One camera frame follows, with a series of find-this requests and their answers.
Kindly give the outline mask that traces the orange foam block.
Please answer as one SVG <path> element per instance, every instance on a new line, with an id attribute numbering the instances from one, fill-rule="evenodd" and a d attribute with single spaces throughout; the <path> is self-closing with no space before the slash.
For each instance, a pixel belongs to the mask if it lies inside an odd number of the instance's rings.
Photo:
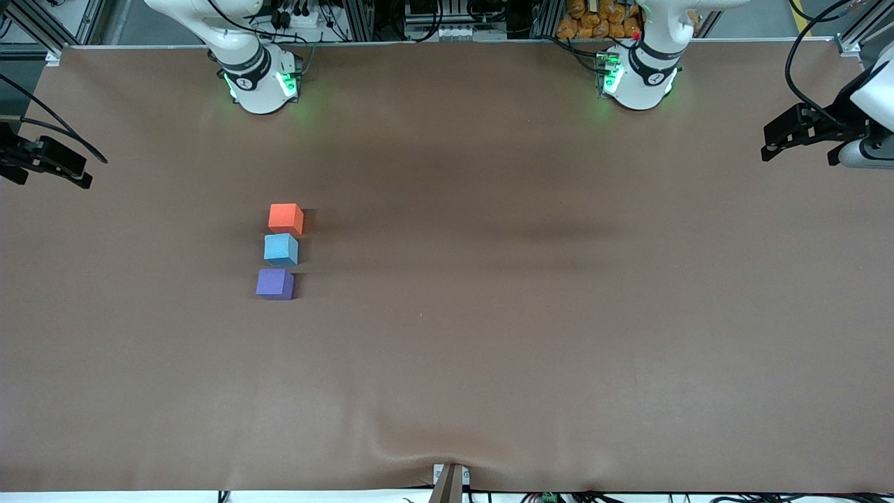
<path id="1" fill-rule="evenodd" d="M 274 203 L 268 211 L 272 233 L 288 233 L 297 238 L 304 233 L 305 214 L 296 203 Z"/>

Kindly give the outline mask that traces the aluminium frame post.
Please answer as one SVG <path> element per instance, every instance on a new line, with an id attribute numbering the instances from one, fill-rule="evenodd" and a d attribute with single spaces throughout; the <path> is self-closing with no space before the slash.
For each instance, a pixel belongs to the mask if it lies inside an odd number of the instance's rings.
<path id="1" fill-rule="evenodd" d="M 894 0 L 853 0 L 847 12 L 858 19 L 835 37 L 841 57 L 858 57 L 863 44 L 894 29 Z"/>
<path id="2" fill-rule="evenodd" d="M 45 48 L 45 66 L 58 66 L 64 48 L 79 44 L 64 23 L 55 19 L 38 0 L 6 0 L 4 13 Z"/>

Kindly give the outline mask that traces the brown table cover sheet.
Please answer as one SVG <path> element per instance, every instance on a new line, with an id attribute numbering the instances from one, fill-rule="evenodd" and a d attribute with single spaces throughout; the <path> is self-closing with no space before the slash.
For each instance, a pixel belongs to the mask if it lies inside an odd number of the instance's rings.
<path id="1" fill-rule="evenodd" d="M 201 49 L 67 51 L 36 95 L 108 162 L 0 185 L 0 491 L 456 462 L 514 493 L 894 493 L 894 172 L 762 162 L 786 51 L 696 43 L 628 112 L 546 43 L 320 48 L 268 117 Z M 298 266 L 264 261 L 274 203 Z"/>

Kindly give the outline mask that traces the orange objects pile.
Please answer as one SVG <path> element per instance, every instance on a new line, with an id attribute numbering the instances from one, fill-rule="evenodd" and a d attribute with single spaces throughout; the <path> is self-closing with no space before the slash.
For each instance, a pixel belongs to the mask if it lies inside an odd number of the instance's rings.
<path id="1" fill-rule="evenodd" d="M 646 20 L 634 0 L 562 0 L 558 39 L 637 39 Z"/>

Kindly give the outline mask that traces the blue foam block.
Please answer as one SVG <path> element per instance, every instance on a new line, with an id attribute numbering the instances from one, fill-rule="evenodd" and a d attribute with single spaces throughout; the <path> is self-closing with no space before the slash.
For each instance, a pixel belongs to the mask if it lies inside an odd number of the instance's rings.
<path id="1" fill-rule="evenodd" d="M 264 238 L 264 261 L 272 267 L 298 266 L 300 243 L 290 233 L 271 233 Z"/>

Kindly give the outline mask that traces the purple foam block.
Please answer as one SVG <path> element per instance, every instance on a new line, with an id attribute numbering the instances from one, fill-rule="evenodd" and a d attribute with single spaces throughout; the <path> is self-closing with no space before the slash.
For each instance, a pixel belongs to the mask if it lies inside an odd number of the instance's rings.
<path id="1" fill-rule="evenodd" d="M 288 270 L 262 268 L 256 278 L 255 294 L 264 300 L 292 300 L 295 276 Z"/>

